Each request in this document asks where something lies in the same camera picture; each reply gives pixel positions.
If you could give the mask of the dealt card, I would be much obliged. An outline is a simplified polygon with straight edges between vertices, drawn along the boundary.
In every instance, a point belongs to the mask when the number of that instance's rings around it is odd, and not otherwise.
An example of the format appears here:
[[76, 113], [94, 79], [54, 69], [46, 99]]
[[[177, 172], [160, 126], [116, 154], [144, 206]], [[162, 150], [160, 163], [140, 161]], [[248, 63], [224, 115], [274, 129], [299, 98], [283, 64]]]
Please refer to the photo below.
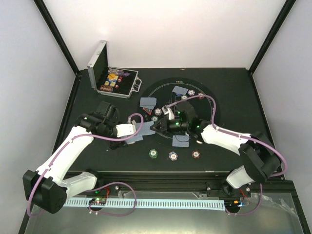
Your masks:
[[173, 93], [176, 93], [177, 95], [186, 95], [188, 92], [187, 88], [175, 86], [172, 90]]
[[141, 107], [150, 106], [150, 103], [151, 103], [151, 101], [150, 101], [149, 97], [141, 97], [140, 98], [140, 104], [139, 105]]
[[174, 135], [172, 140], [173, 147], [188, 148], [189, 147], [189, 136], [186, 135]]

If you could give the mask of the red triangular all-in marker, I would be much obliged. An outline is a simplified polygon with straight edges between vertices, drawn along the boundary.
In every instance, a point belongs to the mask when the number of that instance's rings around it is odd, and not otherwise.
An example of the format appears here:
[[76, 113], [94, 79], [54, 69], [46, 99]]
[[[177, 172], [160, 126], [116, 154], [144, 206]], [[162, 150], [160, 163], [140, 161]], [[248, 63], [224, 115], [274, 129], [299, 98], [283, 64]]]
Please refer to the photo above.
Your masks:
[[151, 115], [151, 113], [152, 113], [152, 109], [149, 109], [149, 108], [143, 108], [143, 110], [147, 113], [147, 114], [149, 114], [149, 115]]

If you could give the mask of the blue white chip stack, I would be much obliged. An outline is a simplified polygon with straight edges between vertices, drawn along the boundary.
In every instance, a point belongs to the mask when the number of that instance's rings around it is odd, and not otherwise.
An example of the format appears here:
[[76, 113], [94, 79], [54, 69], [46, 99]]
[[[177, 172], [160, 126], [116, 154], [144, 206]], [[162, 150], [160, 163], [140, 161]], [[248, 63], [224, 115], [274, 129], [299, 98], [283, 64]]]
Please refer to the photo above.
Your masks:
[[169, 159], [171, 161], [175, 161], [175, 160], [177, 160], [177, 158], [178, 158], [178, 156], [177, 156], [177, 154], [175, 152], [170, 152], [169, 153]]

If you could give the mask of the green poker chip stack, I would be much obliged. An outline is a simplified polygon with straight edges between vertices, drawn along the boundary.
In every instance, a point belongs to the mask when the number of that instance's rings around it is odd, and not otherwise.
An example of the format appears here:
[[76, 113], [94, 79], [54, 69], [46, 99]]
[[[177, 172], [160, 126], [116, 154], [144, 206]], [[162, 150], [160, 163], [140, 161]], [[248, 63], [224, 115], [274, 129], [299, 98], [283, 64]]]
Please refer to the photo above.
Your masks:
[[150, 158], [155, 159], [155, 158], [157, 158], [157, 156], [158, 156], [158, 152], [157, 152], [156, 149], [151, 149], [151, 150], [149, 151], [149, 157], [150, 157]]

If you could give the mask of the blue white chip top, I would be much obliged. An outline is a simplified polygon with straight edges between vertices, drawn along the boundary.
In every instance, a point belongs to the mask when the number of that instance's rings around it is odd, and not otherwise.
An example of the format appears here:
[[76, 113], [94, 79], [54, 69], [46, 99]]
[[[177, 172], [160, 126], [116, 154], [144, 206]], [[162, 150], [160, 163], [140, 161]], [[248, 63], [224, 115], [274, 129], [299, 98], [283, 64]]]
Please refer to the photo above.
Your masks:
[[195, 91], [194, 90], [188, 90], [188, 95], [189, 96], [194, 96], [195, 95]]

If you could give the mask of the brown poker chip stack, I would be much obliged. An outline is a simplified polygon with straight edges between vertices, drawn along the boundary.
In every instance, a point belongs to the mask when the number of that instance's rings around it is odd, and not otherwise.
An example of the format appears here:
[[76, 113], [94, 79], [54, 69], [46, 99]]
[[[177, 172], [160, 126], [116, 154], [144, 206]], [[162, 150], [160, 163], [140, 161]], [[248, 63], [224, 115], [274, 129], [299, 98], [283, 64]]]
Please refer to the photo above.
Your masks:
[[199, 151], [193, 151], [192, 152], [192, 157], [193, 158], [199, 158], [200, 157], [200, 152]]

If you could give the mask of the blue backed card deck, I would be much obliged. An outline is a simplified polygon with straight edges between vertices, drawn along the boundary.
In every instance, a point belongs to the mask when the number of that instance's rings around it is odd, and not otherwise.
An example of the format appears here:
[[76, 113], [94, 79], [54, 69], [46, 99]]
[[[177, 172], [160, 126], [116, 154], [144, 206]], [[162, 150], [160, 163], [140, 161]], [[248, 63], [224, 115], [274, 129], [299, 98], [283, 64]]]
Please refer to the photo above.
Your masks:
[[134, 144], [137, 141], [142, 141], [142, 140], [143, 140], [143, 136], [136, 135], [136, 136], [133, 136], [130, 139], [127, 139], [126, 143], [129, 145], [129, 144]]

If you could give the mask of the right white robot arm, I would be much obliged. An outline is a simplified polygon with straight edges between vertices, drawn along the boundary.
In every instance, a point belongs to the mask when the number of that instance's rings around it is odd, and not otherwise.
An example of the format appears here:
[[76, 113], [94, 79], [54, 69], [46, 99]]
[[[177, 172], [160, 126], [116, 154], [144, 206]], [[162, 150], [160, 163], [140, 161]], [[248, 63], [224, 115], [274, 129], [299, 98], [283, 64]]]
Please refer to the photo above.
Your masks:
[[155, 122], [150, 129], [172, 135], [187, 132], [198, 143], [216, 145], [240, 156], [242, 166], [232, 170], [221, 185], [226, 196], [234, 196], [243, 185], [254, 182], [262, 184], [270, 177], [278, 176], [275, 171], [284, 162], [283, 156], [268, 142], [265, 135], [230, 131], [197, 117], [192, 120], [185, 117], [164, 117]]

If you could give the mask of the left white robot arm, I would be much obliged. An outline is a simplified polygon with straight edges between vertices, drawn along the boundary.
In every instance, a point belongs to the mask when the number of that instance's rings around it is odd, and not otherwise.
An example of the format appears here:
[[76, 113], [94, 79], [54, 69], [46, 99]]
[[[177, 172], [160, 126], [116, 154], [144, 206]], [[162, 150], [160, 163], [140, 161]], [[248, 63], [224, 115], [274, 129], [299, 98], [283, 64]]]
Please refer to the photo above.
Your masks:
[[82, 151], [97, 139], [122, 142], [137, 135], [143, 123], [136, 125], [128, 117], [124, 124], [113, 122], [114, 111], [82, 114], [72, 127], [65, 141], [35, 171], [28, 170], [22, 177], [27, 214], [34, 217], [31, 206], [36, 205], [51, 214], [58, 212], [65, 202], [85, 191], [98, 195], [104, 191], [105, 183], [93, 171], [84, 171], [69, 179], [65, 175]]

